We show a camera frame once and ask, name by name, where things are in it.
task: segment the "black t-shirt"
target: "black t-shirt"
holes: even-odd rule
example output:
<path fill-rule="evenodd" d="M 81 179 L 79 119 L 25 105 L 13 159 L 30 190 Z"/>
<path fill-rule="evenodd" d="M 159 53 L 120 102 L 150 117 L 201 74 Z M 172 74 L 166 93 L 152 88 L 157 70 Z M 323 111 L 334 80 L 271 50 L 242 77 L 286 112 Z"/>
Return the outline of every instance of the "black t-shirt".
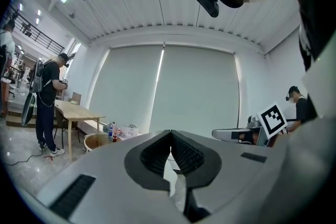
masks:
<path fill-rule="evenodd" d="M 301 29 L 299 46 L 306 71 L 322 53 L 329 39 L 336 30 L 336 6 L 333 0 L 298 0 L 300 5 Z M 308 96 L 306 118 L 316 118 L 317 114 Z"/>
<path fill-rule="evenodd" d="M 307 100 L 300 98 L 295 104 L 296 106 L 296 120 L 304 121 L 306 119 Z"/>
<path fill-rule="evenodd" d="M 55 61 L 48 62 L 44 65 L 43 74 L 42 74 L 42 82 L 45 85 L 49 80 L 51 82 L 48 83 L 45 87 L 43 87 L 42 92 L 39 93 L 39 96 L 44 104 L 52 105 L 56 98 L 57 90 L 52 85 L 53 80 L 59 80 L 59 67 Z"/>

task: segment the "backpack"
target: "backpack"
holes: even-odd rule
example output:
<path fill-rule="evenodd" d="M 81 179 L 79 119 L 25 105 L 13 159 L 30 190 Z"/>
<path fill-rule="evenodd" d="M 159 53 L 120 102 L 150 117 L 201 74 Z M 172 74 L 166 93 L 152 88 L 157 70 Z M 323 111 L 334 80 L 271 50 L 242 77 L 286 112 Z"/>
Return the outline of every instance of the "backpack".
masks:
<path fill-rule="evenodd" d="M 42 92 L 43 88 L 51 83 L 51 79 L 49 79 L 47 82 L 43 81 L 43 70 L 44 66 L 50 62 L 56 62 L 54 60 L 48 60 L 45 63 L 42 63 L 40 59 L 36 61 L 35 70 L 34 70 L 34 78 L 32 80 L 32 83 L 30 85 L 30 92 L 31 93 L 38 93 Z"/>

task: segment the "wooden table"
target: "wooden table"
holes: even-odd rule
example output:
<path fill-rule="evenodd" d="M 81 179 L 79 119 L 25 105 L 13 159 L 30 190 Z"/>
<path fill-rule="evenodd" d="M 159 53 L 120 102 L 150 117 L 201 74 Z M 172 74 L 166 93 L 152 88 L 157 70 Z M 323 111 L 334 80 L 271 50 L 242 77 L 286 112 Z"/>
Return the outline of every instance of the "wooden table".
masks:
<path fill-rule="evenodd" d="M 69 121 L 68 125 L 68 142 L 69 142 L 69 155 L 72 161 L 72 147 L 71 147 L 71 124 L 73 121 L 87 121 L 96 120 L 97 121 L 97 133 L 99 133 L 99 119 L 105 118 L 97 113 L 90 112 L 79 105 L 71 104 L 70 102 L 55 100 L 55 108 L 59 110 L 63 117 Z"/>

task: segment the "camera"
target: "camera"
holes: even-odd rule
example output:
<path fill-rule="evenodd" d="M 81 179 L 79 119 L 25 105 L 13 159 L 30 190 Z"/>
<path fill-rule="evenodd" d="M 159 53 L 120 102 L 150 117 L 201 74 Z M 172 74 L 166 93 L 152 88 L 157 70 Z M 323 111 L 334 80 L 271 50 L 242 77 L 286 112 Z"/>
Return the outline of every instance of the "camera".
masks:
<path fill-rule="evenodd" d="M 197 0 L 211 17 L 217 17 L 219 14 L 218 0 Z"/>

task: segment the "cable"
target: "cable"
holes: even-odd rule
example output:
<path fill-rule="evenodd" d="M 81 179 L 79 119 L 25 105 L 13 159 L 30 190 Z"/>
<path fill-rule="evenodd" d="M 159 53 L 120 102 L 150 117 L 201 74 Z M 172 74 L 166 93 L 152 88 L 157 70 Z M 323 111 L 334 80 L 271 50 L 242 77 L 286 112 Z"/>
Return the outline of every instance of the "cable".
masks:
<path fill-rule="evenodd" d="M 16 162 L 16 163 L 14 163 L 14 164 L 9 164 L 9 163 L 3 163 L 3 164 L 9 165 L 9 166 L 13 166 L 13 165 L 16 165 L 16 164 L 18 164 L 18 163 L 26 163 L 27 161 L 29 161 L 29 159 L 30 159 L 31 157 L 42 156 L 42 154 L 43 154 L 43 151 L 42 151 L 41 154 L 39 154 L 39 155 L 31 155 L 31 156 L 28 158 L 28 160 L 26 160 L 26 161 L 19 161 L 19 162 Z"/>

